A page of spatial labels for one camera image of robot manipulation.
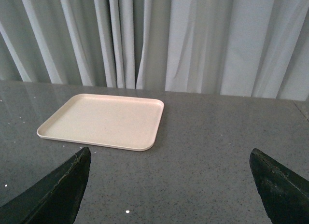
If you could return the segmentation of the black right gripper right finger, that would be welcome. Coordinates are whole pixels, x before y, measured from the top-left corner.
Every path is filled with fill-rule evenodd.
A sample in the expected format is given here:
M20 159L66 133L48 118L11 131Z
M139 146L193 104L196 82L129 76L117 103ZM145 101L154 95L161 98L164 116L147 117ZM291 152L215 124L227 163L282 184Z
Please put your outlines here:
M309 181L259 149L249 164L265 211L273 224L309 222Z

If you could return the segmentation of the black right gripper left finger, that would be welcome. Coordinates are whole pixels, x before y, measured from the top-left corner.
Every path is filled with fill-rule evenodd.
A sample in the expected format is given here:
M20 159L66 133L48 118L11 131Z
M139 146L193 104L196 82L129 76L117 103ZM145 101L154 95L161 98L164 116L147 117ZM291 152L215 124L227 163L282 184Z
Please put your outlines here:
M0 208L2 224L72 224L87 186L91 152L84 147Z

